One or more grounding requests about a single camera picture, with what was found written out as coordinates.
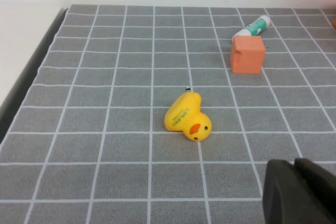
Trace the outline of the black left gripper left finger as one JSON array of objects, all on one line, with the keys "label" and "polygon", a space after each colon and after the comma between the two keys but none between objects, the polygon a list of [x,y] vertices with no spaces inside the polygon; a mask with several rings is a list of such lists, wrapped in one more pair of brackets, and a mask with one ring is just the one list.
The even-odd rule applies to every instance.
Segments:
[{"label": "black left gripper left finger", "polygon": [[323,207],[285,160],[268,161],[262,203],[266,223],[335,223],[335,210]]}]

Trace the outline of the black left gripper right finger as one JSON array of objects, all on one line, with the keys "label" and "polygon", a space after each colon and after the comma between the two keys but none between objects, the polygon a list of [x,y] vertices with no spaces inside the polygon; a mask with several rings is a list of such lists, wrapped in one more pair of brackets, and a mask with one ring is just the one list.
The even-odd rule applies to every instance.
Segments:
[{"label": "black left gripper right finger", "polygon": [[335,210],[335,175],[306,158],[296,158],[294,168],[327,210]]}]

